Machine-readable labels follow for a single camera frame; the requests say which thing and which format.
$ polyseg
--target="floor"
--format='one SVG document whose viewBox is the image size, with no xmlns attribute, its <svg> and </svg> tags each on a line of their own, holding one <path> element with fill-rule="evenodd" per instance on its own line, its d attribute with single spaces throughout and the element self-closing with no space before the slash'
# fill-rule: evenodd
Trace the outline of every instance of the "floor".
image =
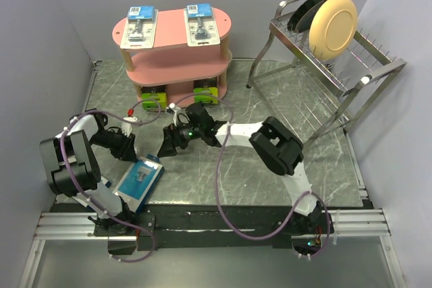
<svg viewBox="0 0 432 288">
<path fill-rule="evenodd" d="M 162 249 L 145 261 L 118 264 L 108 259 L 106 242 L 49 241 L 33 287 L 393 287 L 378 237 L 337 242 L 311 262 L 292 250 L 249 247 Z"/>
<path fill-rule="evenodd" d="M 225 98 L 234 106 L 234 120 L 237 123 L 252 123 L 273 115 L 270 108 L 260 99 L 255 90 L 246 89 L 246 79 L 251 61 L 233 61 L 227 73 L 228 92 Z M 269 71 L 282 66 L 278 62 L 262 62 L 260 71 Z M 273 96 L 290 88 L 267 85 Z M 125 73 L 121 61 L 104 61 L 98 66 L 92 87 L 88 109 L 97 107 L 126 116 L 128 108 L 136 102 L 135 91 Z M 290 103 L 279 101 L 284 109 Z M 229 116 L 223 105 L 210 107 L 209 113 L 215 119 Z M 301 126 L 302 116 L 298 110 L 291 114 Z M 145 120 L 154 116 L 142 109 L 136 116 Z M 172 121 L 171 115 L 163 114 L 150 125 L 134 129 L 136 145 L 141 155 L 156 155 L 162 141 L 162 128 Z M 110 119 L 109 125 L 119 125 Z M 94 148 L 102 174 L 117 183 L 129 167 L 129 163 L 115 160 L 104 148 Z M 193 141 L 175 157 L 161 160 L 166 171 L 157 184 L 149 204 L 214 204 L 213 180 L 215 162 L 219 150 L 208 147 L 202 141 Z M 330 206 L 362 206 L 358 193 L 358 182 L 341 130 L 318 139 L 305 154 L 306 174 L 312 189 L 324 198 Z M 224 204 L 282 205 L 290 198 L 279 176 L 270 172 L 259 156 L 249 148 L 229 147 L 221 166 L 221 200 Z"/>
</svg>

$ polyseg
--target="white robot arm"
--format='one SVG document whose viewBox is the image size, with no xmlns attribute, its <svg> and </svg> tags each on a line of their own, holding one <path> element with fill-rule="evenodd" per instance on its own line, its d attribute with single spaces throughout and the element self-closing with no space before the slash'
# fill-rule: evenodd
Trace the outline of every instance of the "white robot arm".
<svg viewBox="0 0 432 288">
<path fill-rule="evenodd" d="M 168 111 L 178 115 L 178 108 L 171 104 Z M 164 141 L 158 157 L 174 156 L 176 147 L 185 149 L 189 141 L 201 138 L 210 146 L 220 147 L 228 132 L 228 123 L 214 121 L 201 103 L 186 108 L 188 123 L 177 121 L 163 129 Z M 304 171 L 302 143 L 274 117 L 264 122 L 231 124 L 226 146 L 254 148 L 272 172 L 281 175 L 292 203 L 300 195 L 311 190 Z M 308 216 L 317 207 L 317 199 L 307 196 L 297 205 L 295 212 Z"/>
<path fill-rule="evenodd" d="M 135 117 L 126 119 L 136 121 Z M 107 122 L 105 114 L 91 113 L 81 118 L 65 137 L 67 160 L 78 183 L 87 195 L 103 206 L 103 210 L 95 206 L 90 199 L 84 198 L 72 183 L 60 153 L 61 134 L 42 141 L 39 149 L 51 191 L 57 195 L 65 194 L 67 197 L 85 201 L 98 214 L 97 220 L 92 221 L 108 231 L 119 234 L 130 229 L 112 221 L 106 212 L 125 221 L 132 221 L 134 215 L 128 205 L 101 182 L 101 171 L 91 144 L 110 149 L 111 154 L 119 160 L 136 162 L 135 135 L 127 123 L 123 123 L 121 127 L 105 129 Z"/>
</svg>

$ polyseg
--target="barcode label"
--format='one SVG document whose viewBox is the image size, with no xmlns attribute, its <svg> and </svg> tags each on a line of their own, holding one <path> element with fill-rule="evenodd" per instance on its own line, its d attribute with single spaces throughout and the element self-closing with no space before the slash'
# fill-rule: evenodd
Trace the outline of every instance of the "barcode label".
<svg viewBox="0 0 432 288">
<path fill-rule="evenodd" d="M 188 13 L 198 13 L 198 6 L 197 5 L 188 6 Z"/>
<path fill-rule="evenodd" d="M 140 13 L 141 8 L 139 7 L 131 7 L 129 9 L 129 15 L 136 16 Z"/>
</svg>

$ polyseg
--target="metal dish rack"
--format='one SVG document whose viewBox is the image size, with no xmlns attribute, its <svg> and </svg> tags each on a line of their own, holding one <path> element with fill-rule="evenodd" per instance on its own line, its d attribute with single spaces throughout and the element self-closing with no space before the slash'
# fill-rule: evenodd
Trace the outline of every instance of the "metal dish rack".
<svg viewBox="0 0 432 288">
<path fill-rule="evenodd" d="M 297 1 L 285 0 L 279 4 L 270 22 L 269 39 L 250 68 L 247 87 L 254 87 L 273 112 L 304 141 L 307 150 L 323 134 L 339 127 L 348 132 L 406 62 L 400 58 L 390 59 L 388 52 L 384 53 L 382 46 L 377 47 L 362 30 L 356 31 L 354 40 L 339 57 L 320 60 L 319 53 L 308 46 L 308 31 L 297 33 L 287 29 L 294 12 L 281 14 L 287 5 Z M 275 36 L 295 58 L 289 65 L 256 76 L 255 70 Z M 358 93 L 374 83 L 380 85 L 355 114 L 349 114 L 347 108 Z M 269 95 L 270 89 L 275 87 L 277 95 Z M 291 107 L 290 113 L 284 111 L 285 106 Z"/>
</svg>

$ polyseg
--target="yellow plate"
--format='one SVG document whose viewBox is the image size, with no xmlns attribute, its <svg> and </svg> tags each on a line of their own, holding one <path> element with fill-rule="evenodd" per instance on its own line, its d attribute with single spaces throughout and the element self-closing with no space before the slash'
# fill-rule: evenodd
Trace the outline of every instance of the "yellow plate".
<svg viewBox="0 0 432 288">
<path fill-rule="evenodd" d="M 357 9 L 352 0 L 327 0 L 316 13 L 309 31 L 315 57 L 333 59 L 348 47 L 357 29 Z"/>
</svg>

